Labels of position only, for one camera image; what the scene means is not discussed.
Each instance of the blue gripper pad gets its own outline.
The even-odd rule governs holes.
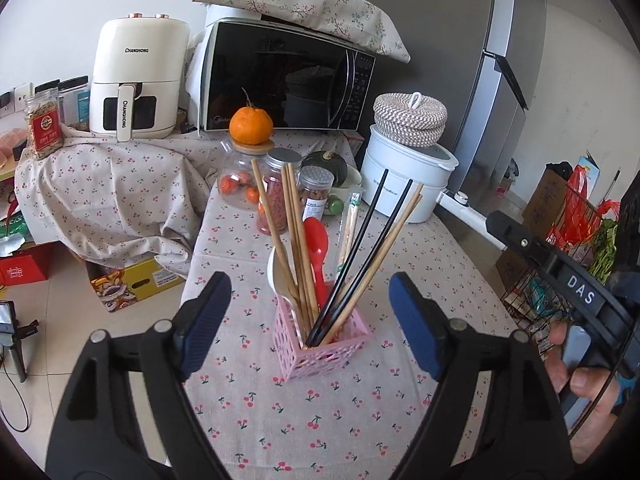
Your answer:
[[[183,380],[200,370],[231,302],[231,280],[216,272],[197,298],[185,301],[174,317],[176,363]]]
[[[449,364],[449,320],[435,301],[420,294],[406,272],[391,277],[389,301],[418,366],[439,381]]]

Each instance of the wall outlet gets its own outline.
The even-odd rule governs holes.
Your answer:
[[[10,89],[8,92],[0,95],[0,105],[4,104],[2,108],[0,108],[0,118],[10,115],[15,112],[14,105],[14,89]]]
[[[18,88],[14,90],[15,111],[19,112],[24,110],[27,106],[26,101],[31,96],[33,96],[33,83],[18,86]]]

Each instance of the microwave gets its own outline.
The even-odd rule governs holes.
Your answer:
[[[226,130],[249,95],[275,128],[356,130],[374,56],[338,38],[284,23],[223,18],[209,27],[199,125]]]

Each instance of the red spoon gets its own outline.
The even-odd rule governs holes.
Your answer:
[[[318,300],[318,307],[322,309],[327,300],[327,290],[324,284],[324,273],[322,272],[322,265],[324,264],[324,258],[329,250],[329,237],[326,234],[326,229],[322,225],[322,222],[316,218],[310,216],[304,222],[306,248],[309,251],[309,261],[314,270],[314,276],[316,278],[316,300]]]

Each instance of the wooden lid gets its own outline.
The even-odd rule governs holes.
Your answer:
[[[236,150],[246,155],[264,155],[276,145],[271,139],[267,139],[261,144],[240,144],[233,139],[231,139],[231,143]]]

